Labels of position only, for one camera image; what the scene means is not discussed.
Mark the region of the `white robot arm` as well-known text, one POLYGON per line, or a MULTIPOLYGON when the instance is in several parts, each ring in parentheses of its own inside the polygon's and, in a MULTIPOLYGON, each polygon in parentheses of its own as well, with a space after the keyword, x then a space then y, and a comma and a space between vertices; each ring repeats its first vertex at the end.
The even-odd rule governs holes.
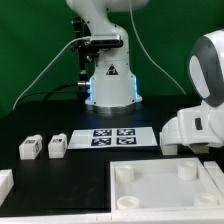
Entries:
MULTIPOLYGON (((111 23, 109 12, 145 7, 150 0, 66 0, 87 24, 90 36, 82 46, 95 61, 86 104, 105 111, 124 109, 142 100, 129 67, 129 38, 111 23)), ((202 99, 199 106, 182 109, 160 133, 160 144, 171 147, 224 146, 224 30, 200 37, 189 60, 190 78, 202 99)))

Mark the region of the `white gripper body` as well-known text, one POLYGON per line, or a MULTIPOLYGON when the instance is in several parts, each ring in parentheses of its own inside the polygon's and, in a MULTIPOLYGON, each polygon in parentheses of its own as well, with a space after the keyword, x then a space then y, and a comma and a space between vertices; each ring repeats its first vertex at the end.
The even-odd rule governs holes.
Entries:
POLYGON ((177 116, 163 126, 160 143, 162 146, 224 146, 224 103, 212 107, 202 102, 199 106, 179 110, 177 116))

